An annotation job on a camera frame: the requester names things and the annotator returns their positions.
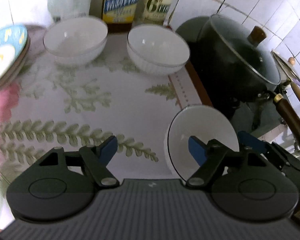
blue patterned plate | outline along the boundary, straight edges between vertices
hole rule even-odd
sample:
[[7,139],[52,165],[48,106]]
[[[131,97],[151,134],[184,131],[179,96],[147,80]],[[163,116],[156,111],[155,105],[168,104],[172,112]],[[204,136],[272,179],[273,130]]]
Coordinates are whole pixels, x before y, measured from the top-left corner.
[[23,25],[0,29],[0,78],[8,71],[25,47],[28,32]]

wooden utensil handle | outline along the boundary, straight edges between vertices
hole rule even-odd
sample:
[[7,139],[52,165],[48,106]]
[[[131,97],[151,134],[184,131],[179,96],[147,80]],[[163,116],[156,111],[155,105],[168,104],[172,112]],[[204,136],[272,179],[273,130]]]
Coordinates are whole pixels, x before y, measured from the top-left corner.
[[274,104],[276,106],[276,109],[278,113],[281,115],[281,117],[286,121],[287,125],[291,129],[291,132],[293,133],[294,137],[296,138],[299,146],[300,146],[300,118],[297,115],[297,113],[294,111],[290,103],[287,99],[279,98],[279,100],[276,100],[274,98]]
[[296,95],[296,97],[298,98],[299,102],[300,102],[300,87],[298,87],[297,84],[295,84],[294,82],[291,82],[291,88],[294,92],[294,94]]

blue label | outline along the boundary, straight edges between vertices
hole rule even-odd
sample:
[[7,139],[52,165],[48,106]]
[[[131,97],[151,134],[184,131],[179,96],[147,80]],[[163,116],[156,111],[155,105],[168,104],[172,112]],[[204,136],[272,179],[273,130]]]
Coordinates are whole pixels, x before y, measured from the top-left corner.
[[105,0],[104,13],[137,3],[138,0]]

plate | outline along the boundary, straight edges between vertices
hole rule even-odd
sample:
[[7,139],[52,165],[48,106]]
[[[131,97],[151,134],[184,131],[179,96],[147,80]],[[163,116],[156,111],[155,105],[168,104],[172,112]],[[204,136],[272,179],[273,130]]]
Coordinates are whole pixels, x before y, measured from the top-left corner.
[[237,134],[221,112],[205,105],[184,108],[172,120],[164,143],[168,167],[183,180],[189,179],[199,168],[188,150],[188,139],[192,135],[204,143],[217,139],[230,149],[239,151]]
[[0,78],[19,57],[27,38],[28,32],[23,25],[11,25],[0,29]]
[[0,78],[0,90],[7,87],[12,83],[12,81],[17,77],[21,69],[23,68],[26,62],[26,54],[30,48],[30,37],[28,36],[25,48],[19,55],[19,57],[15,60],[12,66],[8,69],[8,71]]

wooden handle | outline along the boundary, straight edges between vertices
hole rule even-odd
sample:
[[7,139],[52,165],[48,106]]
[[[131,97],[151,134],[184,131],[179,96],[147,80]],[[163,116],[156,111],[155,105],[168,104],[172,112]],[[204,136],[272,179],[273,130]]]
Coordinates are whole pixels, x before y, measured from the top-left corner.
[[291,82],[291,88],[300,102],[300,87],[295,82]]
[[261,29],[259,26],[255,26],[248,36],[248,41],[253,46],[258,46],[260,42],[262,42],[267,37],[265,31]]
[[289,101],[280,96],[281,95],[278,94],[273,100],[275,107],[281,117],[286,121],[300,146],[300,118],[290,105]]

